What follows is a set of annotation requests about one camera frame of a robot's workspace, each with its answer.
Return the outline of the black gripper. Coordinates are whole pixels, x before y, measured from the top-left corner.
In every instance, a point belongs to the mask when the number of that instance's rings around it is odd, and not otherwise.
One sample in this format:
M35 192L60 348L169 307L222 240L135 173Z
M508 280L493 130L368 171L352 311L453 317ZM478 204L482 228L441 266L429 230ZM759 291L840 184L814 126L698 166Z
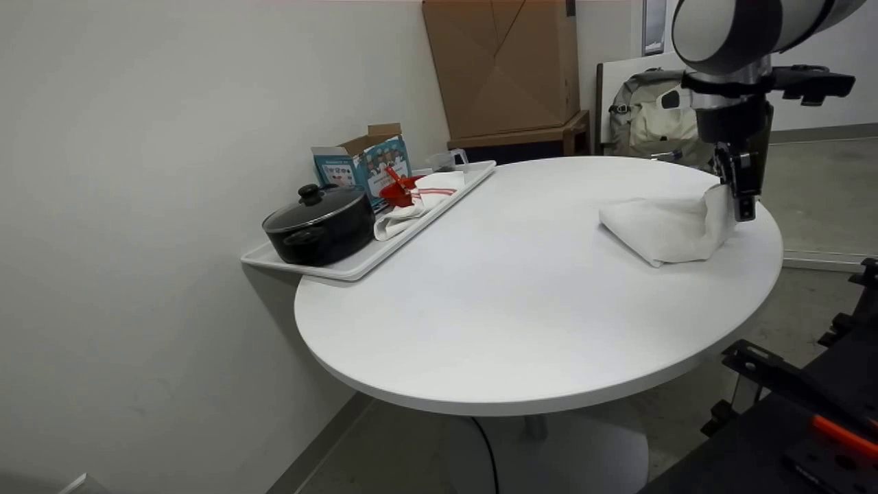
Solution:
M713 163L720 178L732 192L739 224L748 224L755 218L772 121L773 108L766 100L698 112L700 140L715 148Z

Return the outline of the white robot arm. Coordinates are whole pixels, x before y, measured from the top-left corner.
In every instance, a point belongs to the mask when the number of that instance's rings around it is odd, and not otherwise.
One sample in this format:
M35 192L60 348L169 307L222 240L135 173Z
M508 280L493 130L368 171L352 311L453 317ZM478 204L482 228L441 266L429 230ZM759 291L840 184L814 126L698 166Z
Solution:
M844 100L857 77L825 66L773 66L772 58L801 48L866 0L677 0L673 48L687 63L681 86L694 96L698 136L713 147L736 219L748 224L762 191L772 92L803 108Z

